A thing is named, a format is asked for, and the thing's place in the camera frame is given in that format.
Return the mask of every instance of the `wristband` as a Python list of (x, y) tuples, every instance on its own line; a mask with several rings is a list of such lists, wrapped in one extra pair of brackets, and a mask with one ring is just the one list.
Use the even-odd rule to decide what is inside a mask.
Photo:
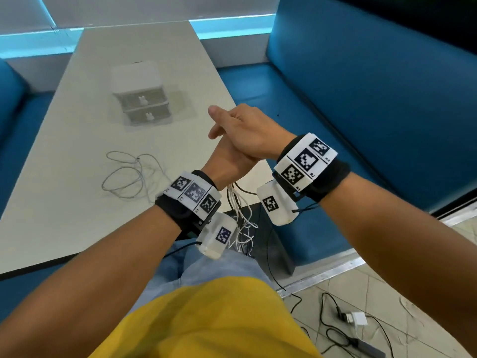
[(293, 201), (307, 196), (320, 202), (350, 172), (337, 155), (314, 134), (301, 135), (285, 147), (272, 175)]
[(214, 182), (202, 171), (182, 172), (156, 199), (156, 205), (167, 213), (182, 230), (179, 239), (189, 232), (196, 235), (210, 222), (221, 205), (222, 195)]

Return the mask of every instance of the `finger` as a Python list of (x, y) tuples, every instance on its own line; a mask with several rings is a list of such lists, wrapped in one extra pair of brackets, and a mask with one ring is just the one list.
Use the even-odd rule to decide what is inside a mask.
[(227, 112), (225, 109), (217, 107), (216, 105), (211, 105), (208, 109), (208, 113), (215, 123), (221, 126), (225, 132), (230, 132), (231, 129), (239, 122), (235, 118), (231, 117), (229, 112)]
[(215, 123), (209, 132), (209, 138), (216, 139), (217, 137), (220, 137), (221, 135), (224, 135), (224, 134), (225, 134), (225, 130), (221, 126), (219, 126), (217, 123)]

